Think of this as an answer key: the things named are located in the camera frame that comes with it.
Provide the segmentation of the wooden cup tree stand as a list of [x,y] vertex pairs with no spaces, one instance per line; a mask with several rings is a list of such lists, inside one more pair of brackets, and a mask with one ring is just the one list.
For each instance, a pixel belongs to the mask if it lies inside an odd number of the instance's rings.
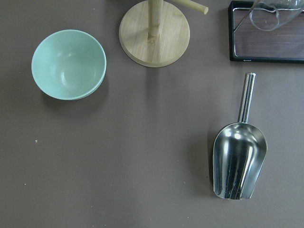
[[192,0],[144,0],[132,6],[119,27],[120,44],[130,59],[146,67],[165,67],[185,53],[190,27],[175,4],[204,15],[209,11]]

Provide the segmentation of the steel ice scoop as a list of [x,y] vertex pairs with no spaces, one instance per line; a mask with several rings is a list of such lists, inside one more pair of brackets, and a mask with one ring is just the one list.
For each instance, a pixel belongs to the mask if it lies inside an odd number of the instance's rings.
[[264,165],[264,134],[248,123],[256,74],[246,73],[238,120],[222,128],[213,145],[213,189],[223,199],[250,199]]

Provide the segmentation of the mint green bowl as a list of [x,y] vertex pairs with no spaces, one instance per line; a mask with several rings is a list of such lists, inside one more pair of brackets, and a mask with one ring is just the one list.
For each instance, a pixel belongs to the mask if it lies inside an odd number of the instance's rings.
[[55,32],[36,48],[31,72],[38,88],[60,100],[91,95],[106,73],[104,48],[92,35],[74,29]]

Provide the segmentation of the black wood-grain tray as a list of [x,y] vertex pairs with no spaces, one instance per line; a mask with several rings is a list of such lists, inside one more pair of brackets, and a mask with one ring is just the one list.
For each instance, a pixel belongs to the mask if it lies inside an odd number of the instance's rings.
[[304,61],[304,11],[272,31],[257,29],[249,13],[254,1],[232,1],[228,8],[229,58],[240,62]]

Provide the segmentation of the clear wine glass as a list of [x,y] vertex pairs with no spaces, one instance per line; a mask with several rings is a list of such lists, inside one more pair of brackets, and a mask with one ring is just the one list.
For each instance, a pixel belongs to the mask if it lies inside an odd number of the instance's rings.
[[303,10],[303,0],[256,0],[249,17],[257,29],[272,31],[299,16]]

